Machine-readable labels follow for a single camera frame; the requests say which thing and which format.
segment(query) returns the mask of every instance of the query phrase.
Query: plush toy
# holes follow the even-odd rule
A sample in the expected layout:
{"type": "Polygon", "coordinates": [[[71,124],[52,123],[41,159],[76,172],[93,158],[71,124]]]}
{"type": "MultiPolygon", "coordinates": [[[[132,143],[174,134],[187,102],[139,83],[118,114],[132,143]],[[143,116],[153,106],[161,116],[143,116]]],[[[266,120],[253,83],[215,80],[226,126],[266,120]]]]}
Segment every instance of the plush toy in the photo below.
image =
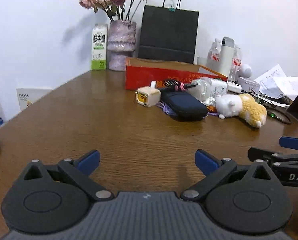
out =
{"type": "Polygon", "coordinates": [[[267,110],[255,102],[249,94],[223,95],[216,97],[219,118],[239,116],[253,127],[260,128],[266,123],[267,110]]]}

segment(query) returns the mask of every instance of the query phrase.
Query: green milk carton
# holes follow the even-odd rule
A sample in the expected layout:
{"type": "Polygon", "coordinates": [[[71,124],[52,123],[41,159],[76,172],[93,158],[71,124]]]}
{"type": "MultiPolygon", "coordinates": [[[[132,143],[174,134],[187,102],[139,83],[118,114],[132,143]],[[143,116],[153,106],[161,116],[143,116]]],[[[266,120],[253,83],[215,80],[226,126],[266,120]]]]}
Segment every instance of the green milk carton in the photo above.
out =
{"type": "Polygon", "coordinates": [[[92,30],[91,69],[106,69],[108,25],[95,25],[92,30]]]}

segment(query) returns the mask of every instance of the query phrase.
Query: red box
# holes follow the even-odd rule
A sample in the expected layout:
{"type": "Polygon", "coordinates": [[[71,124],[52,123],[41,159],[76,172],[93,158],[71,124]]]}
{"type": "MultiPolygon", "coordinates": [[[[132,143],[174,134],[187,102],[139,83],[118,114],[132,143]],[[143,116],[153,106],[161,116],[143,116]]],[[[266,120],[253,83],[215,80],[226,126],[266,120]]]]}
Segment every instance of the red box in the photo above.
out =
{"type": "Polygon", "coordinates": [[[152,80],[157,87],[163,86],[163,80],[176,79],[182,83],[191,83],[200,77],[210,77],[227,81],[227,77],[207,67],[176,61],[158,61],[129,58],[126,66],[126,90],[137,90],[150,86],[152,80]]]}

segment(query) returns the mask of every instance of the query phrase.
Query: white paper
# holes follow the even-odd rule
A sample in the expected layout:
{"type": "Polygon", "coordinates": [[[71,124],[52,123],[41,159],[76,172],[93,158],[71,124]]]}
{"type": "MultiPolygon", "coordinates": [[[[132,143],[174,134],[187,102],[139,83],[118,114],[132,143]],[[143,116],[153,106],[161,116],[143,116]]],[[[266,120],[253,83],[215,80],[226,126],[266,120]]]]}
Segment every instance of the white paper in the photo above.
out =
{"type": "Polygon", "coordinates": [[[277,87],[294,101],[298,95],[298,77],[274,77],[277,87]]]}
{"type": "Polygon", "coordinates": [[[259,92],[271,98],[279,98],[283,92],[273,80],[275,77],[286,77],[286,74],[279,64],[255,79],[255,81],[260,84],[259,92]]]}

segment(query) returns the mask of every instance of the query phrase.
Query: screw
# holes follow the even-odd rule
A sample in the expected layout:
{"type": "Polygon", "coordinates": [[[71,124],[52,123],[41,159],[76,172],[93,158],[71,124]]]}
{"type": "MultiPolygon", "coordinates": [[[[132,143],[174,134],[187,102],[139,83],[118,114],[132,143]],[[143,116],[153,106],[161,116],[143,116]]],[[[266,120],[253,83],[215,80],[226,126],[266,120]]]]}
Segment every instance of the screw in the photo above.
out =
{"type": "Polygon", "coordinates": [[[185,190],[182,195],[184,195],[187,198],[195,198],[199,196],[199,192],[196,190],[188,189],[185,190]]]}
{"type": "Polygon", "coordinates": [[[110,198],[111,197],[111,192],[108,191],[108,190],[99,190],[99,191],[96,192],[96,197],[101,198],[101,199],[110,198]]]}

